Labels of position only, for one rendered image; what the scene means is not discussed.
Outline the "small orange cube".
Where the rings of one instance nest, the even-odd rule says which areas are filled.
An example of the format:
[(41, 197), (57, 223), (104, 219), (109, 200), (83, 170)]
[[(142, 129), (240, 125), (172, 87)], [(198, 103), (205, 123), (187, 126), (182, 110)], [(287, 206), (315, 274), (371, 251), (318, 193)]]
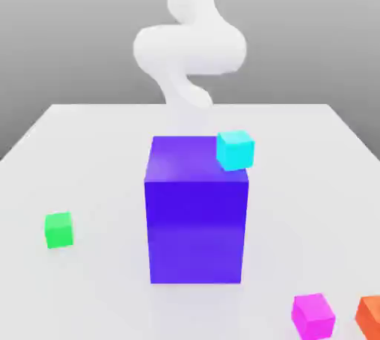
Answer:
[(380, 340), (380, 295), (361, 297), (356, 323), (366, 340)]

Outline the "small green cube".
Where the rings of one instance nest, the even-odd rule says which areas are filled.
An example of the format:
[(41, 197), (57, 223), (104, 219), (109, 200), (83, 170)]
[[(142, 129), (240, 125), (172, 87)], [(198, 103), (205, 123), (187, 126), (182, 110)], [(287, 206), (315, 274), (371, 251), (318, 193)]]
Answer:
[(73, 224), (70, 212), (45, 216), (45, 240), (48, 249), (73, 245)]

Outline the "large purple box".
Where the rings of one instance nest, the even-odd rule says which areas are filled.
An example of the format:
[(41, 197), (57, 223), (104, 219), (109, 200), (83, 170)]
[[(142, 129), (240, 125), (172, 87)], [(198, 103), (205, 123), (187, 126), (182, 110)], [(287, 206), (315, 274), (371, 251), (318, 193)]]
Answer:
[(240, 283), (249, 178), (215, 137), (153, 137), (144, 189), (153, 284)]

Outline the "small cyan cube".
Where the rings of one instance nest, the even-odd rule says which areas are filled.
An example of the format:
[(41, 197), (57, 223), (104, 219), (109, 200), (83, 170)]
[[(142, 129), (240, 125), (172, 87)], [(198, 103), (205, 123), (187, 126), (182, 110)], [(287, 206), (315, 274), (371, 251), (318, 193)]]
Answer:
[(217, 134), (216, 158), (225, 171), (248, 169), (253, 166), (255, 141), (242, 130)]

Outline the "small magenta cube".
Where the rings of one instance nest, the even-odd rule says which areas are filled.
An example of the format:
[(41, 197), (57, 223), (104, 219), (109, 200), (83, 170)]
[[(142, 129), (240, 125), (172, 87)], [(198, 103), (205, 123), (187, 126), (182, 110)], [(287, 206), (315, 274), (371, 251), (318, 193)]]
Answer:
[(294, 297), (291, 319), (301, 340), (322, 340), (333, 334), (336, 317), (324, 295), (316, 293)]

